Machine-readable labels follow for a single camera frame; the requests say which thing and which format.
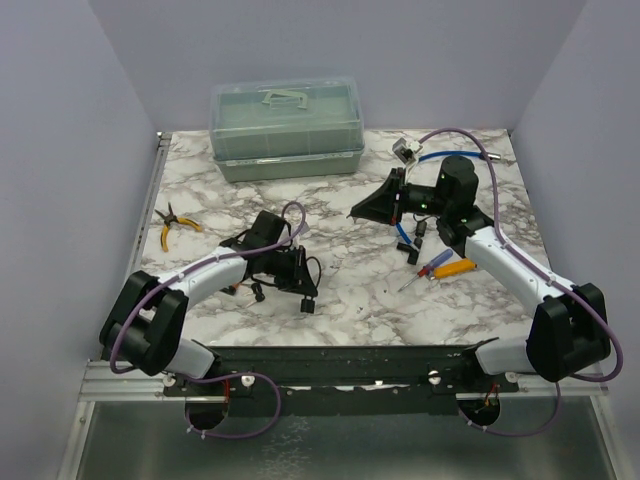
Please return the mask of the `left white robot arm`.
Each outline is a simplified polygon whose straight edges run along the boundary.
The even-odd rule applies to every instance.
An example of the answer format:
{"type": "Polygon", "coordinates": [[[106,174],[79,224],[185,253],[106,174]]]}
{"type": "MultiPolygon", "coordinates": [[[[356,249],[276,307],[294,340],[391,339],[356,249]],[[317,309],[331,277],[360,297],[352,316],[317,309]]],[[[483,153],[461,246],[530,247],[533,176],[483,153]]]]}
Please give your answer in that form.
{"type": "Polygon", "coordinates": [[[293,227],[283,215],[261,211],[247,231],[181,270],[131,274],[99,334],[111,371],[176,374],[187,377],[197,393],[214,393],[222,372],[210,348],[183,337],[187,313],[214,293],[261,274],[272,277],[273,288],[301,296],[301,312],[314,312],[318,287],[305,248],[295,242],[307,229],[306,221],[293,227]]]}

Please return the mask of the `orange padlock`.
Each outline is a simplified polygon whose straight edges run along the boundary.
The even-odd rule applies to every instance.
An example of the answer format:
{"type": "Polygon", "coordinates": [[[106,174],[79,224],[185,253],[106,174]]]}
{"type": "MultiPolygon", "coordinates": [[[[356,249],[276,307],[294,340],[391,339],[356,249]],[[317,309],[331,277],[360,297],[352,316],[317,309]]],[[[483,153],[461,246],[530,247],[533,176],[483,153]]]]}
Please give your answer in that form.
{"type": "Polygon", "coordinates": [[[234,285],[231,285],[222,289],[222,292],[227,295],[234,296],[237,293],[237,288],[234,285]]]}

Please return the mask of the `small black keys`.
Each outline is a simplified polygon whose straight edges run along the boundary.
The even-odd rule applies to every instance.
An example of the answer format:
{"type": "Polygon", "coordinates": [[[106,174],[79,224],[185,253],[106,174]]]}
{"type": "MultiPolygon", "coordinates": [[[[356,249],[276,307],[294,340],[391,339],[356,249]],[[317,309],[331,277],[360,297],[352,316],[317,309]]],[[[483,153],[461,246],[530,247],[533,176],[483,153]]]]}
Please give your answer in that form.
{"type": "Polygon", "coordinates": [[[247,308],[255,304],[262,303],[265,300],[265,294],[261,283],[252,283],[250,288],[253,299],[247,303],[247,308]]]}

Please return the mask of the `clear green plastic storage box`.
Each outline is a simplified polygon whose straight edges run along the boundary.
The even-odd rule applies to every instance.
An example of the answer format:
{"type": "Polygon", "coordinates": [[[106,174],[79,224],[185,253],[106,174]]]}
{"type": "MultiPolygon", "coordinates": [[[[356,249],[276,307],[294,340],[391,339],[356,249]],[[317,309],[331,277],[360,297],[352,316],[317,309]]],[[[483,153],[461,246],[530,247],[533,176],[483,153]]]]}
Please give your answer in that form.
{"type": "Polygon", "coordinates": [[[209,135],[229,183],[353,174],[365,148],[348,76],[218,85],[209,135]]]}

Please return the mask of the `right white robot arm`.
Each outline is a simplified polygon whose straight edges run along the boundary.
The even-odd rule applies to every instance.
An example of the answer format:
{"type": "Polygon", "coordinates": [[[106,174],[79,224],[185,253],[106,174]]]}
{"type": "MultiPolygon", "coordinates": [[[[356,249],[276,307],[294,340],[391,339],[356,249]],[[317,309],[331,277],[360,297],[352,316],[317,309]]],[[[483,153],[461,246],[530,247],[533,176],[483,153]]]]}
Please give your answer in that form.
{"type": "Polygon", "coordinates": [[[488,272],[523,305],[532,323],[527,337],[485,341],[460,367],[460,379],[480,392],[496,375],[536,374],[549,382],[575,376],[606,359],[611,340],[604,329],[603,293],[581,286],[510,243],[476,205],[479,179],[464,156],[444,158],[435,186],[407,182],[403,168],[391,170],[383,184],[350,210],[351,217],[395,226],[406,214],[433,216],[442,242],[488,272]]]}

